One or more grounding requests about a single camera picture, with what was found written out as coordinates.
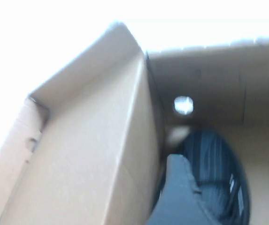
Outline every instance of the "light hole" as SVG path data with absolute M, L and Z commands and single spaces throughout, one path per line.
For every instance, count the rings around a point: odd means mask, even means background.
M 189 115 L 194 110 L 193 100 L 187 96 L 179 96 L 174 100 L 174 108 L 180 115 Z

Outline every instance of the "hole in cardboard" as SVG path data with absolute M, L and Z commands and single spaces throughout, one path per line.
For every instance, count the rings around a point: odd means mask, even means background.
M 33 152 L 36 146 L 37 140 L 35 138 L 28 138 L 26 140 L 26 149 Z
M 188 96 L 178 96 L 174 100 L 174 108 L 180 115 L 189 115 L 194 110 L 193 100 Z

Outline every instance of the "gray plastic part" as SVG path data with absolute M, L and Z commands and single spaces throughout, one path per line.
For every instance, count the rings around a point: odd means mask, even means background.
M 169 155 L 165 187 L 146 225 L 221 225 L 200 195 L 188 160 Z

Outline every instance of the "cardboard box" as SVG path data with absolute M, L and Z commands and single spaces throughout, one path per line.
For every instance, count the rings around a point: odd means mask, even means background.
M 0 151 L 0 225 L 144 225 L 165 157 L 195 126 L 245 167 L 269 223 L 269 41 L 150 53 L 123 24 L 42 84 Z M 190 96 L 179 116 L 174 99 Z

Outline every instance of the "overexposed background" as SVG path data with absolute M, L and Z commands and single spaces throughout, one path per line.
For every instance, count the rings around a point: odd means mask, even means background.
M 116 20 L 144 51 L 219 45 L 269 37 L 269 2 L 0 1 L 0 147 L 27 94 Z

